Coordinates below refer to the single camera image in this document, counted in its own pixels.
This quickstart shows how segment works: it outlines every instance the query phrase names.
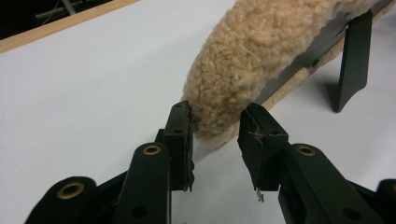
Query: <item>screw hole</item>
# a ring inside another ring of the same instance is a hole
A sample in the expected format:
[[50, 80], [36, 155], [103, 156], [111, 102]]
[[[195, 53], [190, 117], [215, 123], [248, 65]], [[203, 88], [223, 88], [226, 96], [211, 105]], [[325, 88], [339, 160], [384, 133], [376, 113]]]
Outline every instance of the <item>screw hole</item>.
[[316, 154], [314, 149], [308, 147], [299, 147], [298, 151], [305, 156], [315, 156]]
[[84, 190], [84, 188], [85, 186], [81, 182], [71, 182], [59, 189], [57, 196], [63, 200], [72, 199], [78, 196]]
[[144, 207], [136, 207], [134, 210], [132, 210], [132, 217], [134, 218], [141, 218], [145, 217], [148, 214], [148, 211]]
[[360, 220], [361, 219], [361, 215], [353, 210], [352, 208], [343, 208], [343, 213], [346, 217], [352, 219], [352, 220]]
[[143, 149], [143, 153], [148, 156], [155, 155], [161, 151], [160, 147], [157, 146], [148, 146]]

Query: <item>black plastic stand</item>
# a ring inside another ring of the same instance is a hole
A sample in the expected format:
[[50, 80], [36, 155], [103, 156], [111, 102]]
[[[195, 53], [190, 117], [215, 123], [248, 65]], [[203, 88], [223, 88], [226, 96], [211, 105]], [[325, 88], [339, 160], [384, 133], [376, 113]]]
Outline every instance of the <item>black plastic stand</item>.
[[280, 187], [286, 223], [395, 223], [395, 179], [382, 181], [377, 192], [352, 185], [318, 148], [290, 145], [288, 138], [262, 106], [250, 104], [242, 112], [238, 144], [253, 186]]
[[373, 12], [370, 10], [351, 21], [346, 37], [334, 112], [340, 112], [349, 99], [367, 84]]
[[136, 149], [129, 170], [96, 187], [74, 176], [52, 186], [27, 224], [171, 223], [171, 191], [191, 189], [193, 116], [175, 104], [155, 142]]

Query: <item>white surface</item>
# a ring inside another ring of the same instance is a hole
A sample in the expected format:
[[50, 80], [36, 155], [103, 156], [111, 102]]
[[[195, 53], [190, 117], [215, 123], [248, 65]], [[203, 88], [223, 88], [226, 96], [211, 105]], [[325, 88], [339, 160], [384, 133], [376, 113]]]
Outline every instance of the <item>white surface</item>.
[[[232, 0], [143, 0], [0, 54], [0, 223], [22, 223], [72, 175], [101, 184], [129, 166], [178, 102], [190, 66]], [[396, 10], [374, 26], [369, 82], [334, 114], [318, 70], [271, 113], [291, 143], [322, 149], [346, 178], [375, 189], [396, 176]], [[192, 193], [173, 193], [173, 223], [284, 223], [277, 193], [258, 203], [233, 140], [195, 143]]]

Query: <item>wooden edge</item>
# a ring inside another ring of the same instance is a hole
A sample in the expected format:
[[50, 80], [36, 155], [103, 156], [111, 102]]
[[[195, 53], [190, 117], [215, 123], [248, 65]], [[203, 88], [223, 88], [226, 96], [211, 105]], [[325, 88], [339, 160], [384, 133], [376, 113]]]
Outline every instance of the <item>wooden edge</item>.
[[113, 0], [108, 3], [104, 3], [98, 7], [87, 9], [64, 19], [54, 21], [52, 23], [23, 32], [21, 34], [0, 40], [0, 53], [4, 53], [11, 49], [15, 49], [22, 45], [31, 43], [37, 39], [52, 35], [71, 26], [77, 25], [84, 21], [88, 21], [118, 8], [126, 7], [138, 1], [139, 0]]

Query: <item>wool fur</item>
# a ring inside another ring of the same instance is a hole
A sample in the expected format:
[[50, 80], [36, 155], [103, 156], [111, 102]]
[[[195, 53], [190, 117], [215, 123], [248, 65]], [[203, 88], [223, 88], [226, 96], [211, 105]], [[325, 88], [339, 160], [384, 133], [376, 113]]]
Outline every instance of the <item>wool fur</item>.
[[[211, 148], [238, 133], [240, 113], [268, 79], [306, 51], [338, 12], [355, 18], [377, 0], [237, 0], [213, 29], [187, 77], [182, 100], [198, 123], [196, 137]], [[263, 105], [274, 105], [319, 66], [334, 58], [336, 45], [316, 67], [303, 68]]]

